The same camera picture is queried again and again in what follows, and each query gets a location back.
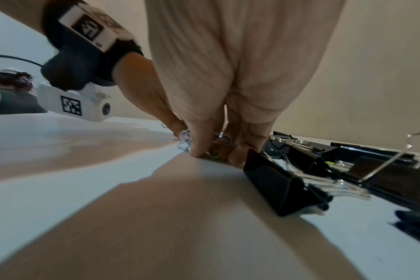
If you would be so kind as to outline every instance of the hand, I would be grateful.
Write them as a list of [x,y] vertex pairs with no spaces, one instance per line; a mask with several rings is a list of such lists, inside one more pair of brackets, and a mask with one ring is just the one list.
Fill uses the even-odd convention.
[[113,79],[131,103],[163,122],[176,137],[187,129],[172,112],[151,60],[127,54],[113,69]]
[[308,83],[344,0],[146,1],[150,49],[175,112],[201,156],[214,146],[235,166],[260,150],[281,112]]

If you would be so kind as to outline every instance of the person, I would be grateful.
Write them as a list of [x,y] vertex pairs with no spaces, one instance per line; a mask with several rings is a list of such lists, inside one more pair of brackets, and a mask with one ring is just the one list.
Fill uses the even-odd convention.
[[[48,1],[0,0],[0,11],[39,31],[39,13]],[[278,116],[314,74],[344,2],[148,0],[156,70],[132,54],[117,64],[113,77],[137,107],[174,132],[182,130],[183,123],[166,110],[171,107],[190,130],[192,156],[213,146],[241,167],[247,151],[262,148]],[[214,138],[223,127],[224,106],[223,133],[234,140],[229,147]]]
[[46,113],[33,90],[33,77],[21,70],[0,71],[0,115]]

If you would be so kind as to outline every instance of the white table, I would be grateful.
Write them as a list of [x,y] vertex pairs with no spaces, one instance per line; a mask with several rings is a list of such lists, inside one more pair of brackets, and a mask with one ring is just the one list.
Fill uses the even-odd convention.
[[241,170],[176,145],[156,121],[0,116],[0,279],[420,280],[400,207],[280,218]]

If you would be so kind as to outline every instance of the dark hair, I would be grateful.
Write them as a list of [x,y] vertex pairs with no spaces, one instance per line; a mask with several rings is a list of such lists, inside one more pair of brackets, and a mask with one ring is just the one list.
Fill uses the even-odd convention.
[[32,80],[33,76],[27,72],[18,72],[15,74],[0,72],[0,85],[13,85],[15,88],[30,91],[33,88],[33,84],[31,83]]

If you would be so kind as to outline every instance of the table surface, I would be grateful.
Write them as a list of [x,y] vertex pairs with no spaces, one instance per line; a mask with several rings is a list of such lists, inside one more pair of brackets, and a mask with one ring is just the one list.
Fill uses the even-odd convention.
[[420,280],[400,207],[280,218],[241,170],[177,144],[151,120],[0,116],[0,279]]

